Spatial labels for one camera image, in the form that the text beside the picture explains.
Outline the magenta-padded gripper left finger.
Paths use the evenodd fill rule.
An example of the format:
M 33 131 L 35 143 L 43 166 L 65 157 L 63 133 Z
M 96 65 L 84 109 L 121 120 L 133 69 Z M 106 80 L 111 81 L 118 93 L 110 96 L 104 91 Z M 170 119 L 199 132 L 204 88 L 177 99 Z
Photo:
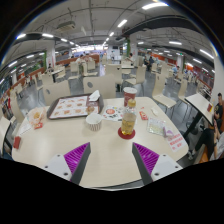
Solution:
M 72 183 L 79 184 L 90 153 L 90 143 L 87 142 L 64 155 L 56 154 L 43 169 Z

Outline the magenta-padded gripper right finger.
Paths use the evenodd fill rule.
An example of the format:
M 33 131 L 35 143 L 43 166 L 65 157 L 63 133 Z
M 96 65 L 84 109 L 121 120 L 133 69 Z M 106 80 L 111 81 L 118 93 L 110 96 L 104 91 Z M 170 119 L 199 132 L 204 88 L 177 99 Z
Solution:
M 167 154 L 159 155 L 138 143 L 132 145 L 132 153 L 135 157 L 144 185 L 182 169 L 182 167 Z

